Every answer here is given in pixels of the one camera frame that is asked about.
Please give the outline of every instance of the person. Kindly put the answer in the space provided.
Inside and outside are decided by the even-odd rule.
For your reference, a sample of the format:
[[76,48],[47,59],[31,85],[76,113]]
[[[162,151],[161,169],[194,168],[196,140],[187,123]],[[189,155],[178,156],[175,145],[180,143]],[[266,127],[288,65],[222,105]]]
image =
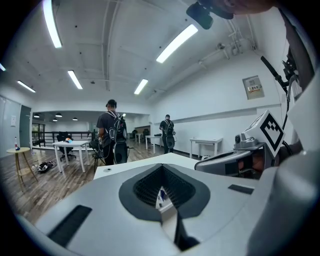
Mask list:
[[[172,127],[175,126],[174,122],[172,122],[170,120],[170,115],[167,114],[165,116],[165,120],[163,120],[161,123],[160,123],[160,126],[159,126],[159,129],[162,131],[162,141],[163,141],[163,147],[164,147],[164,153],[167,154],[168,153],[168,145],[167,145],[167,135],[165,133],[165,130],[166,130],[166,126],[171,124]],[[170,148],[170,153],[173,153],[174,152],[174,149],[173,148]]]
[[[312,60],[317,56],[315,49],[310,43],[308,35],[303,32],[301,25],[281,3],[276,0],[211,0],[212,6],[215,8],[235,15],[248,15],[265,12],[272,7],[279,8],[286,27],[286,39],[290,46],[290,52],[296,64],[299,74],[299,85],[304,91],[314,76],[315,63]],[[298,141],[289,145],[293,155],[303,150],[302,144]],[[278,166],[290,156],[285,147],[281,147],[276,158],[275,165]],[[258,172],[263,171],[264,159],[261,151],[256,152],[252,156],[252,168]],[[238,162],[239,170],[243,169],[245,164],[243,161]]]
[[108,135],[108,131],[115,125],[116,119],[113,116],[119,116],[119,114],[116,112],[117,102],[114,99],[110,99],[105,106],[107,112],[99,116],[96,127],[99,128],[98,136],[102,140],[103,157],[105,160],[105,164],[107,166],[111,166],[114,164],[113,147],[115,142],[111,141]]

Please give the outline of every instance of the black t-shirt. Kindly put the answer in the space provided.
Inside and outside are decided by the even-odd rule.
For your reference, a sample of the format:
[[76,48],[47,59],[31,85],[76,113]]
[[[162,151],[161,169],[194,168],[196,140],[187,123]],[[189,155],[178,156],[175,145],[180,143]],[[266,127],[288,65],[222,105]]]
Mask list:
[[110,144],[110,137],[106,130],[109,132],[109,129],[111,127],[114,127],[116,118],[108,114],[107,112],[101,114],[98,118],[98,121],[96,123],[97,128],[104,128],[104,134],[102,137],[102,146],[106,147]]
[[163,120],[161,123],[160,123],[160,127],[162,127],[162,137],[165,137],[166,134],[165,134],[165,129],[166,129],[166,126],[167,126],[167,123],[165,120]]

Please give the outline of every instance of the window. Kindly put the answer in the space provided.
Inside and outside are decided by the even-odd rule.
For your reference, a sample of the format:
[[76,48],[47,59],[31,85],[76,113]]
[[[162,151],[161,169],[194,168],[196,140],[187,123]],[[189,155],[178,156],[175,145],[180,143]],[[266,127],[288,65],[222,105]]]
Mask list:
[[32,123],[32,138],[44,140],[45,125],[40,123]]

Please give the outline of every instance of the white desk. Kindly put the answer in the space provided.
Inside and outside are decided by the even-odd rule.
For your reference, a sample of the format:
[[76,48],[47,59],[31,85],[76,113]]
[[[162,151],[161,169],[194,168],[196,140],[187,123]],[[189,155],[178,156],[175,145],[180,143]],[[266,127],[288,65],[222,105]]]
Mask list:
[[198,158],[200,157],[200,144],[203,145],[214,145],[214,156],[218,154],[218,143],[222,142],[222,138],[219,139],[202,139],[202,138],[191,138],[190,158],[192,158],[192,142],[199,144]]
[[135,134],[135,142],[137,142],[137,135],[139,136],[139,144],[140,144],[140,136],[142,135],[142,133],[136,133]]
[[95,180],[104,176],[109,176],[109,175],[118,174],[124,171],[128,171],[133,168],[152,165],[152,164],[159,164],[159,163],[174,164],[174,165],[178,165],[178,166],[182,166],[182,167],[186,167],[194,170],[195,164],[197,162],[198,161],[195,159],[190,159],[188,157],[178,155],[175,153],[168,153],[168,154],[150,157],[150,158],[139,160],[139,161],[97,167],[93,179]]
[[52,143],[52,145],[54,146],[56,165],[58,166],[60,173],[62,173],[63,168],[60,165],[60,159],[58,156],[58,147],[64,148],[65,162],[66,162],[67,166],[69,165],[68,156],[67,156],[67,148],[79,148],[79,156],[80,156],[80,163],[81,163],[81,167],[82,167],[82,172],[85,173],[86,171],[85,171],[85,167],[84,167],[84,161],[82,159],[82,146],[84,145],[86,159],[87,159],[86,164],[89,166],[90,163],[89,163],[87,143],[90,143],[90,142],[91,142],[91,140],[73,140],[71,143],[64,142],[64,141],[58,141],[58,142]]
[[[161,147],[161,139],[162,139],[161,136],[151,136],[151,135],[147,135],[147,136],[145,136],[145,149],[146,149],[146,150],[148,149],[148,138],[150,139],[150,143],[152,143],[151,139],[160,139],[159,145],[160,145],[160,147]],[[155,144],[155,142],[153,142],[153,153],[154,153],[154,154],[156,153],[156,144]]]

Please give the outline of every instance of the fluorescent light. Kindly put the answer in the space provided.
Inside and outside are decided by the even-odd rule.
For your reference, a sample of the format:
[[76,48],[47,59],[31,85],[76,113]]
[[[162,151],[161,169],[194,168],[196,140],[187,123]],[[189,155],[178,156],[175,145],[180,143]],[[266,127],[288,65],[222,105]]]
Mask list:
[[77,77],[76,77],[76,75],[75,75],[75,72],[74,72],[73,70],[69,70],[69,71],[68,71],[68,74],[69,74],[69,76],[71,77],[72,81],[74,82],[75,86],[76,86],[78,89],[82,90],[82,86],[81,86],[81,84],[79,83],[79,81],[78,81],[78,79],[77,79]]
[[148,83],[148,80],[146,79],[142,79],[142,81],[140,82],[140,84],[138,85],[138,87],[135,89],[134,94],[139,94],[141,92],[141,90],[145,87],[145,85]]
[[192,37],[198,29],[194,25],[188,26],[184,31],[182,31],[173,41],[163,50],[160,56],[156,59],[159,63],[164,63],[165,60],[176,50],[180,45]]
[[43,7],[45,23],[49,30],[49,34],[54,44],[54,47],[61,48],[62,45],[61,45],[61,41],[59,39],[58,31],[56,28],[56,23],[54,19],[53,8],[52,8],[52,0],[43,0],[42,7]]
[[2,70],[2,71],[6,71],[5,67],[4,67],[4,66],[2,66],[2,65],[1,65],[1,63],[0,63],[0,70]]
[[17,81],[19,85],[22,85],[24,88],[27,88],[29,91],[35,93],[36,91],[32,88],[30,88],[29,86],[25,85],[23,82],[21,81]]

